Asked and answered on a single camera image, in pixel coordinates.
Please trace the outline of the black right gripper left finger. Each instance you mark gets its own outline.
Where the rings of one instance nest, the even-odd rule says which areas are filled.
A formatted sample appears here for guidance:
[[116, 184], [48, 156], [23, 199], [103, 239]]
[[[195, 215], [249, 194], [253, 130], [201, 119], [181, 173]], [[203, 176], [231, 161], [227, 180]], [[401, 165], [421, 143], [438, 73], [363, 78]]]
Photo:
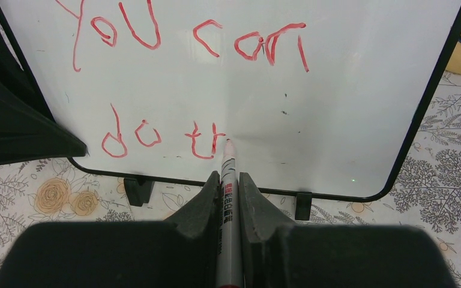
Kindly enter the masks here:
[[0, 287], [214, 287], [218, 172], [161, 221], [46, 222], [27, 228]]

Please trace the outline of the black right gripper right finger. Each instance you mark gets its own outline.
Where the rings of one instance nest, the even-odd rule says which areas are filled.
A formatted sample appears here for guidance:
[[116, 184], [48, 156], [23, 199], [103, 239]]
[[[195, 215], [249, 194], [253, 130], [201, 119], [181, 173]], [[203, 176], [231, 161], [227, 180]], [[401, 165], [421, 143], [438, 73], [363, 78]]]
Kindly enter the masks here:
[[432, 238], [412, 226], [316, 225], [290, 219], [239, 179], [247, 287], [455, 287]]

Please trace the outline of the floral tablecloth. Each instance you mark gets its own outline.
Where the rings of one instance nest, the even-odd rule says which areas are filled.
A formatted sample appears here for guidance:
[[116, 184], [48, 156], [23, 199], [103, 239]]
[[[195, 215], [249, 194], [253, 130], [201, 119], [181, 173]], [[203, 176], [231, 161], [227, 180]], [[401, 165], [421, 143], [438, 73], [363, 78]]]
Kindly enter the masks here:
[[[158, 182], [132, 208], [121, 178], [95, 176], [66, 159], [0, 166], [0, 267], [15, 238], [46, 221], [164, 219], [199, 187]], [[399, 224], [431, 235], [461, 287], [461, 76], [443, 74], [391, 191], [374, 202], [312, 201], [310, 224]]]

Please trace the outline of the red white marker pen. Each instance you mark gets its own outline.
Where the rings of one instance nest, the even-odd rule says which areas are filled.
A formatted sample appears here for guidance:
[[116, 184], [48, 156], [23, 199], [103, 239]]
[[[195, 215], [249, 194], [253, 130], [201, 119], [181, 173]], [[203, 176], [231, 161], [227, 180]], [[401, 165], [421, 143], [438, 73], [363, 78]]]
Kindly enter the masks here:
[[223, 151], [220, 195], [215, 286], [244, 287], [236, 156], [234, 144], [229, 139]]

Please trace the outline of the white whiteboard black frame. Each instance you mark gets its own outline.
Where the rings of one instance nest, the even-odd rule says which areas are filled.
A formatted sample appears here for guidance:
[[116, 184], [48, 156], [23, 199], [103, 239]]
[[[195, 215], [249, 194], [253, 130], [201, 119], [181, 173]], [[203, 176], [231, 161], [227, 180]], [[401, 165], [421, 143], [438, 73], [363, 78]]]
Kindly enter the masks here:
[[461, 33], [461, 1], [0, 1], [89, 173], [198, 185], [231, 140], [271, 194], [378, 200]]

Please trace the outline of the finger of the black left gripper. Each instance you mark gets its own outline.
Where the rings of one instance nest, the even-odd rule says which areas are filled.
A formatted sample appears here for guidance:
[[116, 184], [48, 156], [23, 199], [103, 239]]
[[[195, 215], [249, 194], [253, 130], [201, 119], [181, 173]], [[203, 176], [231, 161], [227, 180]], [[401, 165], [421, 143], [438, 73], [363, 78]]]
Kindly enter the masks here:
[[0, 32], [0, 165], [78, 157], [86, 145], [56, 124]]

